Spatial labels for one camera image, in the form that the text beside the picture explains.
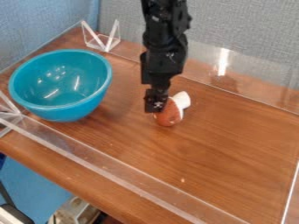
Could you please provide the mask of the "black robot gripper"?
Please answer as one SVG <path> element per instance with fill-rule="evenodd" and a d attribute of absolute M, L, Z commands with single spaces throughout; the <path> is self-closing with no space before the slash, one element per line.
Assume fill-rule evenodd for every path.
<path fill-rule="evenodd" d="M 164 36 L 157 31 L 144 32 L 144 52 L 140 54 L 141 83 L 148 85 L 144 92 L 144 112 L 160 113 L 168 101 L 171 78 L 183 73 L 188 54 L 188 39 Z"/>

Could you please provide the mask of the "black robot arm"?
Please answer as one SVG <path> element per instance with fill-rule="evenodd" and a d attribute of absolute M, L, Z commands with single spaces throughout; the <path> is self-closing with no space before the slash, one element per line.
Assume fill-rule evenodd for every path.
<path fill-rule="evenodd" d="M 141 83 L 151 87 L 144 94 L 144 112 L 160 113 L 168 100 L 171 78 L 183 72 L 188 54 L 184 32 L 192 17 L 187 0 L 140 0 L 144 14 L 140 54 Z"/>

